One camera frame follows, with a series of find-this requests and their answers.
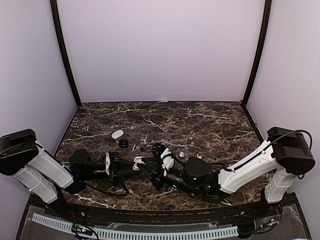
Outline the beige gold-rimmed charging case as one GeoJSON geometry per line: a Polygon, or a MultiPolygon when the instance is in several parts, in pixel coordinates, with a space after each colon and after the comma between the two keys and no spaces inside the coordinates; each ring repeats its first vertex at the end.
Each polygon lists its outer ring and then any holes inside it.
{"type": "Polygon", "coordinates": [[[139,167],[140,164],[145,164],[144,160],[146,159],[145,156],[137,156],[133,160],[133,166],[132,170],[133,171],[140,171],[141,168],[139,167]]]}

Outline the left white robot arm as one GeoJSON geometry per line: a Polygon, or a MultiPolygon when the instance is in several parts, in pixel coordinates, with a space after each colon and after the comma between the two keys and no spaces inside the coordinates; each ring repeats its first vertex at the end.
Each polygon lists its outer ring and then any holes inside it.
{"type": "Polygon", "coordinates": [[[25,129],[0,138],[0,173],[11,176],[36,194],[60,218],[67,218],[70,206],[61,190],[74,195],[90,186],[90,180],[106,179],[113,186],[124,186],[131,176],[139,174],[134,162],[108,152],[103,164],[94,163],[88,151],[76,150],[67,167],[53,157],[37,141],[32,129],[25,129]]]}

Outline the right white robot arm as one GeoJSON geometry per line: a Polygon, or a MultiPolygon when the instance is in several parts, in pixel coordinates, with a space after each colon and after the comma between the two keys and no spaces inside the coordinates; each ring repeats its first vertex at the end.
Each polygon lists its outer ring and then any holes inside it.
{"type": "Polygon", "coordinates": [[[274,170],[270,183],[262,190],[262,201],[255,205],[255,213],[266,217],[282,200],[295,179],[302,179],[315,166],[312,143],[307,142],[306,130],[272,127],[268,138],[252,153],[237,163],[213,170],[213,164],[198,157],[183,163],[183,169],[174,167],[177,158],[163,144],[156,143],[153,156],[136,157],[134,167],[141,170],[157,190],[164,185],[201,196],[210,203],[219,203],[254,179],[274,170]]]}

